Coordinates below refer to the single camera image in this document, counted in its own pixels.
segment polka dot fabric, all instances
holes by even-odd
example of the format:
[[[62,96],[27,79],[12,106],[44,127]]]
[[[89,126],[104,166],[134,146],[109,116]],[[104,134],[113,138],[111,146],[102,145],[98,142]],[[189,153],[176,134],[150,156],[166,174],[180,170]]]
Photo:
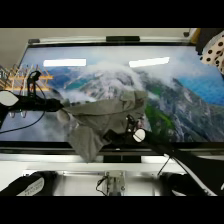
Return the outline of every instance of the polka dot fabric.
[[[214,65],[224,75],[224,35],[200,58],[204,64]]]

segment large display screen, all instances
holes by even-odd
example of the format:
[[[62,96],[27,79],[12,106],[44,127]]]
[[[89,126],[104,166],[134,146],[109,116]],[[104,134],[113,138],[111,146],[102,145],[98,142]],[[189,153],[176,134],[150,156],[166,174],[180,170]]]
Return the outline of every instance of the large display screen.
[[[148,94],[144,127],[170,142],[224,141],[224,81],[204,65],[193,46],[73,46],[28,48],[21,65],[46,60],[86,59],[86,66],[46,67],[52,91],[70,102],[118,97],[123,90]],[[1,131],[35,122],[42,112],[7,116]],[[0,141],[66,142],[70,130],[56,113],[27,129],[0,135]]]

